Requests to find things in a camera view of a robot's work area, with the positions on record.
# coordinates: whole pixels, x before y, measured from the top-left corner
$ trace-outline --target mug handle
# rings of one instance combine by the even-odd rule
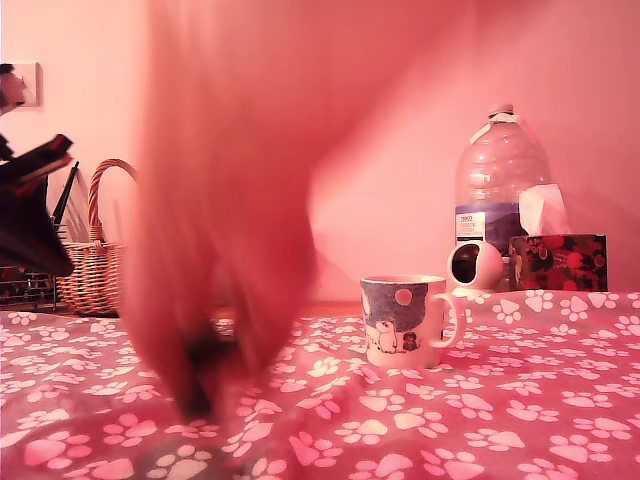
[[[462,303],[462,299],[454,297],[449,293],[439,293],[433,296],[433,300],[444,300],[453,310],[453,319],[455,330],[453,335],[446,340],[437,340],[431,343],[433,348],[447,348],[455,345],[464,338],[464,332],[467,329],[467,315]]]

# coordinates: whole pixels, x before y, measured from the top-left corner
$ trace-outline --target white spherical camera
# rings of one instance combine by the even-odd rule
[[[487,242],[461,243],[449,254],[449,281],[456,296],[477,296],[495,291],[504,275],[502,255]]]

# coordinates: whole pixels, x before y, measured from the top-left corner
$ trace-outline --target table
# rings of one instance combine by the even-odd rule
[[[638,478],[640,294],[466,307],[432,370],[367,364],[359,317],[301,319],[222,426],[181,422],[119,320],[4,312],[2,478]]]

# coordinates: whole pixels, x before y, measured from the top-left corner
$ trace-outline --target metal rack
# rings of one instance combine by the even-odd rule
[[[66,238],[66,225],[58,225]],[[0,267],[0,310],[52,311],[61,307],[56,277],[21,267]]]

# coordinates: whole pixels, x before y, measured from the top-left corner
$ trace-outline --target wicker basket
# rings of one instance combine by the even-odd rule
[[[105,160],[98,165],[89,187],[90,241],[65,243],[75,269],[71,276],[58,279],[61,300],[72,311],[84,315],[117,314],[125,247],[104,241],[98,216],[100,179],[110,167],[120,167],[135,179],[135,169],[122,160]]]

